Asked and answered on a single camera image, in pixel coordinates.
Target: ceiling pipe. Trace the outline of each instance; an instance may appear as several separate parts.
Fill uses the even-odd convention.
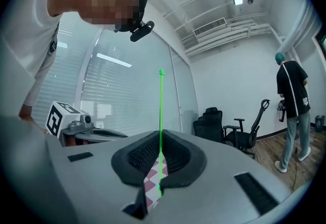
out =
[[[283,43],[282,37],[280,37],[279,34],[276,33],[276,31],[274,30],[274,28],[273,28],[271,25],[269,25],[269,27],[270,27],[271,32],[274,34],[276,40],[277,40],[277,41],[280,43],[280,45],[281,45],[281,44]]]
[[[268,14],[267,12],[257,13],[257,14],[249,14],[249,15],[244,15],[244,16],[239,16],[239,17],[234,17],[234,18],[229,18],[226,21],[229,22],[229,21],[234,21],[234,20],[243,19],[243,18],[260,17],[260,16],[265,16],[267,14]]]
[[[301,9],[300,9],[299,15],[298,15],[295,23],[293,24],[289,35],[287,35],[286,39],[281,43],[281,46],[279,47],[277,52],[286,53],[291,48],[291,46],[293,46],[293,44],[294,44],[293,40],[295,38],[295,34],[300,29],[300,26],[303,23],[304,16],[307,15],[308,7],[309,7],[308,0],[304,0],[303,4],[301,6]]]
[[[313,16],[314,16],[314,9],[313,9],[312,3],[308,2],[308,9],[302,19],[299,29],[295,33],[292,46],[294,46],[294,44],[296,44],[298,40],[302,39],[303,33],[306,31],[307,25],[308,25],[309,21],[311,21]]]
[[[186,20],[184,24],[182,24],[181,26],[179,26],[179,27],[177,27],[176,29],[174,29],[174,31],[179,30],[179,29],[182,28],[183,26],[186,26],[187,24],[189,24],[190,22],[194,21],[195,19],[198,19],[198,18],[200,18],[201,16],[203,16],[203,15],[205,15],[205,14],[207,14],[207,13],[213,11],[213,10],[217,10],[217,9],[219,9],[219,8],[225,7],[225,6],[230,5],[230,4],[233,4],[233,2],[228,2],[228,3],[225,3],[225,4],[219,5],[219,6],[215,7],[215,8],[212,8],[212,9],[210,9],[210,10],[208,10],[208,11],[205,11],[205,12],[203,12],[203,13],[197,15],[196,17],[194,17],[194,18],[192,18],[192,19],[190,19],[190,20]]]
[[[255,27],[256,28],[254,30],[251,29],[251,36],[256,35],[258,33],[270,31],[269,24],[262,24],[262,25],[258,25],[258,26],[255,26]],[[215,40],[215,41],[213,41],[213,42],[211,42],[209,44],[206,44],[206,45],[204,45],[202,47],[198,47],[198,48],[192,49],[190,51],[186,51],[186,54],[191,53],[191,52],[197,53],[197,52],[202,51],[202,50],[210,49],[212,47],[217,46],[220,43],[224,44],[225,42],[227,42],[230,39],[238,38],[238,37],[241,37],[241,36],[248,37],[249,36],[248,31],[249,31],[248,28],[244,28],[244,29],[237,30],[236,33],[233,32],[233,35],[231,33],[226,33],[228,35],[225,34],[223,38],[220,38],[219,40]]]
[[[195,34],[194,33],[191,33],[189,34],[188,36],[185,36],[184,38],[180,39],[181,41],[184,41],[185,39],[187,38],[190,38],[190,37],[195,37]]]
[[[251,31],[257,30],[257,29],[262,29],[264,27],[269,27],[269,24],[252,25],[251,26]],[[238,33],[241,33],[241,32],[246,32],[246,31],[248,31],[248,25],[242,25],[242,26],[231,28],[231,29],[233,29],[233,30],[230,31],[230,32],[227,32],[227,33],[224,33],[224,34],[219,35],[217,37],[214,37],[212,39],[206,40],[205,42],[202,42],[200,44],[197,44],[196,46],[193,46],[193,47],[187,49],[185,51],[185,53],[187,54],[187,53],[189,53],[189,52],[191,52],[191,51],[193,51],[193,50],[195,50],[197,48],[200,48],[200,47],[202,47],[204,45],[207,45],[207,44],[209,44],[211,42],[220,40],[222,38],[225,38],[225,37],[228,37],[228,36],[232,36],[232,35],[235,35],[235,34],[238,34]]]
[[[267,34],[267,33],[271,33],[271,31],[269,31],[269,30],[261,31],[261,32],[258,32],[258,33],[254,33],[254,34],[252,34],[252,36],[255,36],[255,35],[261,35],[261,34]],[[224,45],[224,44],[228,44],[228,43],[230,43],[230,42],[232,42],[232,41],[235,41],[235,40],[239,40],[239,39],[247,38],[247,37],[248,37],[248,35],[245,34],[245,33],[243,33],[243,35],[241,35],[241,36],[239,36],[239,35],[237,35],[237,36],[238,36],[238,37],[234,37],[233,39],[229,39],[229,38],[228,38],[228,41],[225,41],[225,42],[219,42],[219,43],[217,43],[217,44],[215,44],[215,45],[213,45],[213,46],[211,46],[211,47],[209,47],[209,48],[205,48],[205,49],[202,49],[202,50],[200,50],[200,51],[196,51],[196,52],[193,52],[193,53],[187,54],[187,57],[191,57],[191,56],[193,56],[193,55],[196,55],[196,54],[199,54],[199,53],[201,53],[201,52],[204,52],[204,51],[210,50],[210,49],[212,49],[212,48],[215,48],[215,47],[218,47],[218,46],[221,46],[221,45]]]
[[[254,21],[252,19],[249,19],[249,20],[244,20],[244,21],[239,21],[234,23],[227,22],[226,26],[238,26],[238,25],[243,25],[248,23],[254,23]]]
[[[203,36],[201,38],[198,38],[197,41],[198,41],[198,43],[204,43],[206,40],[217,37],[218,35],[222,35],[222,34],[225,34],[227,32],[235,31],[235,30],[238,30],[238,29],[242,29],[244,27],[252,26],[252,25],[257,25],[257,24],[256,23],[250,23],[250,24],[239,25],[239,26],[234,26],[234,27],[229,26],[229,27],[227,27],[225,29],[221,29],[219,31],[216,31],[216,32],[213,32],[213,33],[208,34],[206,36]]]
[[[297,47],[301,43],[301,41],[307,36],[307,34],[309,33],[309,31],[311,30],[312,26],[315,23],[316,17],[317,17],[317,14],[314,16],[314,19],[312,20],[312,22],[311,22],[309,28],[306,30],[305,34],[300,37],[300,39],[296,42],[294,47]]]

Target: black slot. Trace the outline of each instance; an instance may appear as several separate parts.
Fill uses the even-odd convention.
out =
[[[278,205],[277,201],[258,183],[257,180],[255,180],[251,174],[244,173],[234,176],[234,178],[261,215],[267,213]]]
[[[86,152],[86,153],[78,153],[78,154],[74,154],[74,155],[69,155],[68,159],[71,162],[74,162],[74,161],[79,161],[79,160],[86,159],[86,158],[92,157],[92,156],[93,156],[93,154],[91,154],[90,152]]]

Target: trash can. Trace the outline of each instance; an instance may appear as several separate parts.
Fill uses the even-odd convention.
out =
[[[316,116],[315,117],[315,131],[321,132],[324,126],[325,116]]]

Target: mesh office chair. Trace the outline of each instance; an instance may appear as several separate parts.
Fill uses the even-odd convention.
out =
[[[218,110],[216,107],[209,107],[206,109],[206,112],[203,113],[203,116],[217,116],[217,120],[221,121],[221,138],[222,140],[224,139],[225,135],[223,133],[223,128],[222,128],[222,116],[223,116],[223,112]]]
[[[193,122],[195,136],[221,143],[222,136],[220,128],[222,127],[221,114],[215,116],[201,116]]]
[[[232,126],[232,125],[224,126],[223,129],[225,130],[225,135],[226,135],[227,128],[233,130],[224,138],[224,141],[230,141],[234,147],[238,148],[239,150],[242,150],[246,154],[252,155],[253,159],[255,159],[255,154],[248,152],[247,149],[254,147],[256,144],[257,132],[260,127],[258,125],[261,116],[263,115],[264,111],[268,108],[268,106],[269,106],[269,100],[268,99],[262,100],[258,116],[253,126],[251,127],[250,133],[246,133],[243,131],[242,122],[244,121],[244,119],[235,119],[236,121],[239,121],[240,127]]]

